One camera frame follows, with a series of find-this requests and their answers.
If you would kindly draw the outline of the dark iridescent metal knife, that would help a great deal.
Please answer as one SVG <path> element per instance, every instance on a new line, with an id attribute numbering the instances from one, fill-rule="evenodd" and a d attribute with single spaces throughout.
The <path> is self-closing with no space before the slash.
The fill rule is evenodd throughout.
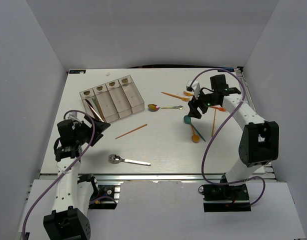
<path id="1" fill-rule="evenodd" d="M 98 112 L 93 108 L 93 106 L 92 106 L 92 104 L 90 103 L 90 101 L 89 101 L 88 99 L 86 99 L 85 101 L 86 101 L 88 107 L 90 108 L 90 110 L 91 110 L 91 112 L 92 112 L 94 118 L 95 118 L 96 120 L 98 120 L 98 121 L 102 121 L 101 116 L 100 116 L 100 115 L 98 114 Z"/>

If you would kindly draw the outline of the teal plastic spoon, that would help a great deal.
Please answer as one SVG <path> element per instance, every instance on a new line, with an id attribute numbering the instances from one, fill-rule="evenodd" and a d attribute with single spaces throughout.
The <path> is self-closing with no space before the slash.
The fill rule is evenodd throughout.
<path id="1" fill-rule="evenodd" d="M 190 125 L 191 127 L 193 127 L 193 129 L 196 131 L 196 133 L 198 134 L 198 136 L 199 136 L 202 140 L 206 141 L 205 138 L 202 136 L 202 134 L 198 131 L 198 129 L 192 124 L 191 118 L 190 118 L 188 115 L 185 115 L 185 116 L 183 117 L 183 121 L 184 121 L 185 124 L 188 124 L 188 125 Z"/>

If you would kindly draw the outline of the teal plastic knife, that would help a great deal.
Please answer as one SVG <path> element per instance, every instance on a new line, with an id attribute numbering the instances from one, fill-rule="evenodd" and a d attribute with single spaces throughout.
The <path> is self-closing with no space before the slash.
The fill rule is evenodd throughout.
<path id="1" fill-rule="evenodd" d="M 93 104 L 95 105 L 97 111 L 98 111 L 98 114 L 101 115 L 101 109 L 100 109 L 100 106 L 98 104 L 98 101 L 96 98 L 92 98 L 92 101 L 93 101 Z"/>

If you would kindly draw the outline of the orange plastic knife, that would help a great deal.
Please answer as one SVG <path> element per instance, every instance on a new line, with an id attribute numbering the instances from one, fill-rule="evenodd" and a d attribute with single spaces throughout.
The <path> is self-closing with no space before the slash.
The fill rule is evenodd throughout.
<path id="1" fill-rule="evenodd" d="M 98 102 L 98 99 L 97 99 L 96 97 L 94 98 L 94 103 L 95 103 L 95 105 L 96 105 L 96 107 L 97 107 L 97 110 L 98 110 L 98 112 L 99 112 L 99 115 L 101 116 L 102 119 L 104 119 L 105 117 L 104 117 L 104 115 L 103 115 L 101 106 L 100 106 L 100 104 L 99 104 L 99 102 Z"/>

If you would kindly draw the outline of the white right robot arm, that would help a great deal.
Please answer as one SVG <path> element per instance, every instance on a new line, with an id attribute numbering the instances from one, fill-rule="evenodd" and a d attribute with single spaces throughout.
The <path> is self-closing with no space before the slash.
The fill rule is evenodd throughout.
<path id="1" fill-rule="evenodd" d="M 229 113 L 242 130 L 238 146 L 238 160 L 224 174 L 224 182 L 219 193 L 224 199 L 232 199 L 242 185 L 261 166 L 269 164 L 279 155 L 279 125 L 259 116 L 245 102 L 245 91 L 242 88 L 230 87 L 224 74 L 210 77 L 211 92 L 204 93 L 197 80 L 187 83 L 187 91 L 193 93 L 188 102 L 188 117 L 201 119 L 207 110 L 221 106 Z"/>

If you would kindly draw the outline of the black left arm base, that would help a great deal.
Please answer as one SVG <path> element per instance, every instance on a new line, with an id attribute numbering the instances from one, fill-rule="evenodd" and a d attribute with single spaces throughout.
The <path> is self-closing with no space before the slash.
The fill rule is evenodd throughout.
<path id="1" fill-rule="evenodd" d="M 98 181 L 94 178 L 90 210 L 114 210 L 120 197 L 121 184 L 114 181 Z"/>

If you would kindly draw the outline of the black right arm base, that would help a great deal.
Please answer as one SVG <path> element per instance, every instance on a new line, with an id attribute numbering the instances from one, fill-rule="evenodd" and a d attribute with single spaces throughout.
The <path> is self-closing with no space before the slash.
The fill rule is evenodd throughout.
<path id="1" fill-rule="evenodd" d="M 198 188 L 203 196 L 205 213 L 250 212 L 251 203 L 246 184 L 212 185 L 204 184 Z"/>

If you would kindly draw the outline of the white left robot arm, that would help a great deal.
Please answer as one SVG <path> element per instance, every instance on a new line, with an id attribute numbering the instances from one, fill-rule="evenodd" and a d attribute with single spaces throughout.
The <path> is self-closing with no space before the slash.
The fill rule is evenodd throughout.
<path id="1" fill-rule="evenodd" d="M 87 123 L 72 116 L 57 124 L 59 140 L 54 144 L 58 176 L 51 214 L 44 216 L 43 226 L 51 240 L 89 240 L 91 225 L 87 218 L 90 200 L 99 195 L 96 178 L 79 175 L 83 152 L 87 143 L 94 146 L 103 137 L 109 123 L 85 117 Z"/>

